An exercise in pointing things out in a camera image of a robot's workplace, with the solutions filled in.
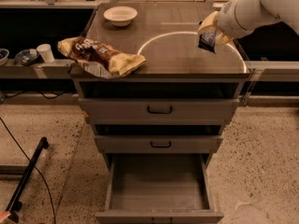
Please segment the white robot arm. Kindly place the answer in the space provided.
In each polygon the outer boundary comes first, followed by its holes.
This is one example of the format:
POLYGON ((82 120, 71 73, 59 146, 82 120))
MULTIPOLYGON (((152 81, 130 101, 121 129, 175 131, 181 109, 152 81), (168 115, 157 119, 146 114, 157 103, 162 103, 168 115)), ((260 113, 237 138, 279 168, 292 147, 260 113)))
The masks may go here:
POLYGON ((213 52, 216 46, 278 22, 299 34, 299 0, 231 0, 201 22, 198 47, 213 52))

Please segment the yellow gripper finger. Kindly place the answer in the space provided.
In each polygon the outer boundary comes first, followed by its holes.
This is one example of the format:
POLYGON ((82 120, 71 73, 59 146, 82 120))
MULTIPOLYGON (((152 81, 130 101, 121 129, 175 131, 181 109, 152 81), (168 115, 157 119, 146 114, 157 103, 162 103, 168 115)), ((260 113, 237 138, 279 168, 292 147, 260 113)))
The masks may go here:
POLYGON ((202 35, 205 32, 217 32, 218 17, 219 17, 218 11, 214 11, 211 14, 209 14, 199 25, 197 33, 199 35, 202 35))
POLYGON ((222 46, 224 44, 227 44, 233 40, 232 37, 225 35, 224 33, 218 33, 215 37, 215 45, 216 46, 222 46))

